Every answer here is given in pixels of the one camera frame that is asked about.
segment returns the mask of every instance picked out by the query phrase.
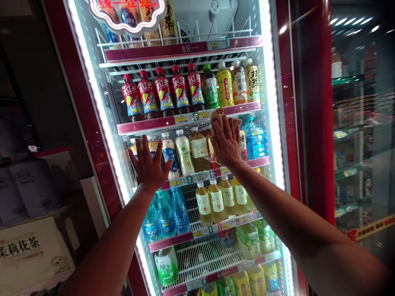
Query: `brown rag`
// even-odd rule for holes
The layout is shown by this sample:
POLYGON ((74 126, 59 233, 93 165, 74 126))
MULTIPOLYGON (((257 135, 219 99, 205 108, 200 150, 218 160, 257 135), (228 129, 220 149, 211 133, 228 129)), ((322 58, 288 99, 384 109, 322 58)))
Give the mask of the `brown rag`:
MULTIPOLYGON (((214 128, 214 121, 218 122, 219 126, 221 128, 223 128, 223 121, 222 121, 222 116, 223 116, 223 109, 222 108, 218 108, 216 109, 213 113, 211 113, 211 126, 212 126, 212 133, 213 133, 213 137, 217 137, 217 134, 215 132, 215 128, 214 128)), ((238 127, 241 125, 242 120, 238 119, 238 118, 234 118, 233 122, 235 123, 235 127, 238 127)))

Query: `illuminated sign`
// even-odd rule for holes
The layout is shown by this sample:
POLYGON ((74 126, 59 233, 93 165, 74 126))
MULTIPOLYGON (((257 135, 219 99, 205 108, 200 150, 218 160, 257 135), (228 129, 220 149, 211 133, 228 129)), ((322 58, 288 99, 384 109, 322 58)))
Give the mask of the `illuminated sign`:
POLYGON ((89 8, 94 16, 103 20, 106 25, 118 34, 128 33, 141 36, 145 32, 154 31, 159 25, 160 19, 166 14, 165 0, 89 0, 89 8), (117 23, 111 18, 111 14, 116 14, 115 7, 124 7, 131 12, 139 13, 139 8, 152 8, 153 13, 149 22, 141 21, 136 26, 131 27, 127 23, 117 23))

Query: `white bottle cap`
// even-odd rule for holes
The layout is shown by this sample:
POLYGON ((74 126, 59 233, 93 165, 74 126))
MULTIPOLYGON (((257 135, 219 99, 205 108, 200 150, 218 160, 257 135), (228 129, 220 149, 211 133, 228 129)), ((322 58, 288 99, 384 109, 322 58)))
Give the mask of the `white bottle cap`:
POLYGON ((218 63, 218 71, 222 70, 222 69, 226 69, 225 62, 219 62, 218 63))

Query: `hand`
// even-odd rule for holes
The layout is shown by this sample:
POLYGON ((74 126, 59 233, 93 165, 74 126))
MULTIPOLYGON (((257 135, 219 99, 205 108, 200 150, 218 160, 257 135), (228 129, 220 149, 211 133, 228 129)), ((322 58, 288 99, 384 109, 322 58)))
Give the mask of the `hand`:
POLYGON ((164 170, 162 171, 160 166, 162 160, 162 146, 162 140, 159 140, 155 158, 152 159, 151 153, 149 152, 147 136, 143 135, 143 149, 141 149, 140 139, 136 139, 137 157, 139 160, 133 155, 132 150, 128 149, 130 160, 137 174, 137 183, 139 187, 144 187, 155 192, 167 180, 173 160, 166 162, 164 170))
POLYGON ((217 137, 211 137, 211 144, 221 164, 230 169, 243 161, 240 155, 240 128, 235 127, 233 118, 228 119, 224 115, 222 121, 223 129, 214 121, 217 137))

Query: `left hand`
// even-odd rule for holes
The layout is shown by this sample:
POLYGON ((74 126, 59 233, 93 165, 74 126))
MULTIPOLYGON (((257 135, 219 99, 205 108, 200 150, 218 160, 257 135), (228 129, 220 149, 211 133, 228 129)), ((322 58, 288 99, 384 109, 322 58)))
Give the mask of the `left hand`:
POLYGON ((166 162, 164 170, 160 166, 162 160, 162 140, 158 141, 155 158, 151 158, 151 153, 148 147, 148 139, 143 135, 143 148, 141 148, 140 139, 136 139, 137 157, 135 158, 132 150, 128 149, 130 160, 137 174, 137 183, 139 187, 144 187, 148 190, 157 191, 169 176, 172 168, 172 160, 166 162))

